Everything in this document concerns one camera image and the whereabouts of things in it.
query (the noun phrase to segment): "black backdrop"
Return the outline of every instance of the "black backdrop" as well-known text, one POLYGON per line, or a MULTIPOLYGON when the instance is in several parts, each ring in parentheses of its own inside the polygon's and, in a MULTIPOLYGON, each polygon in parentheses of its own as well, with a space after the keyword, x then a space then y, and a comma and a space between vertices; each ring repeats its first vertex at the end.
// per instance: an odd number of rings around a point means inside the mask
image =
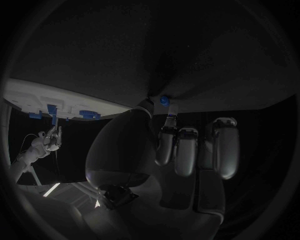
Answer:
MULTIPOLYGON (((251 224, 268 206, 278 191, 292 159, 296 142, 296 97, 262 110, 241 110, 203 113, 181 113, 178 126, 196 126, 200 136, 206 123, 217 117, 234 117, 240 132, 240 166, 238 173, 224 181, 226 215, 215 239, 232 239, 251 224)), ((165 115, 155 115, 156 133, 164 124, 165 115)), ((86 181, 85 159, 89 147, 99 131, 110 120, 59 120, 63 129, 63 143, 57 151, 57 163, 52 154, 33 164, 42 184, 86 181)), ((24 137, 51 128, 51 119, 31 119, 26 113, 13 109, 9 125, 9 152, 15 159, 24 137)), ((29 136, 23 149, 30 146, 29 136)), ((24 174, 19 184, 32 185, 30 174, 24 174)))

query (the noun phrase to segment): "small robotic hand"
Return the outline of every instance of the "small robotic hand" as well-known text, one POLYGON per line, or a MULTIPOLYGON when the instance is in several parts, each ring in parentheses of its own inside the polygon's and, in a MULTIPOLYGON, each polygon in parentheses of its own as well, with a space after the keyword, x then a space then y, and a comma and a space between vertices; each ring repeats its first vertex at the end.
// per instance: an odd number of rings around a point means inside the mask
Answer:
POLYGON ((31 142, 31 146, 24 153, 17 156, 16 161, 9 166, 9 171, 14 181, 17 182, 22 173, 27 172, 31 163, 48 156, 51 152, 58 150, 62 145, 62 127, 52 127, 47 134, 44 131, 38 133, 37 138, 31 142))

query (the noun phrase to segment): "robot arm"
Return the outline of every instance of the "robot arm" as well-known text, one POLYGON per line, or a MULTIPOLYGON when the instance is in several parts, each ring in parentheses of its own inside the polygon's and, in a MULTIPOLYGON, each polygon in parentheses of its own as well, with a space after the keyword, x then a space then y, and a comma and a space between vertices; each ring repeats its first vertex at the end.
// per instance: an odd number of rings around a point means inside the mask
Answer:
POLYGON ((38 159, 42 159, 50 154, 52 151, 58 150, 62 145, 62 127, 55 130, 55 126, 52 127, 45 136, 44 131, 38 133, 31 146, 24 153, 18 155, 16 161, 9 167, 9 171, 14 181, 17 182, 22 173, 25 173, 31 163, 36 162, 38 159))

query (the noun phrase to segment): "light strip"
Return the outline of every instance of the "light strip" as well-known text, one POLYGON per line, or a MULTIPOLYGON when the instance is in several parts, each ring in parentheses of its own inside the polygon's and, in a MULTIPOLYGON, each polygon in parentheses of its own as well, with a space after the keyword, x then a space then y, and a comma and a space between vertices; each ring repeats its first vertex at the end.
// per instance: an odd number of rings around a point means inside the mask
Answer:
POLYGON ((59 183, 56 183, 53 187, 51 187, 50 190, 47 191, 47 192, 43 195, 43 197, 47 197, 54 189, 56 189, 56 188, 58 187, 59 184, 60 184, 60 182, 59 182, 59 183))
POLYGON ((95 208, 96 207, 100 207, 101 205, 100 205, 100 203, 98 202, 98 200, 96 201, 96 206, 95 206, 95 208))

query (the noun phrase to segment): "robotic hand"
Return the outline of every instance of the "robotic hand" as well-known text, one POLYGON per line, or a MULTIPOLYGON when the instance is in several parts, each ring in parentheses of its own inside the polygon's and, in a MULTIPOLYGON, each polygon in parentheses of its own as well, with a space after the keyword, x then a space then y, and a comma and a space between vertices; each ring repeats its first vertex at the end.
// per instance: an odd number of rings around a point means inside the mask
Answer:
POLYGON ((9 167, 10 174, 15 182, 19 180, 22 173, 27 172, 31 163, 48 156, 51 152, 58 150, 62 145, 62 127, 52 127, 45 135, 44 131, 38 133, 37 138, 31 142, 31 146, 24 153, 17 156, 16 161, 9 167))

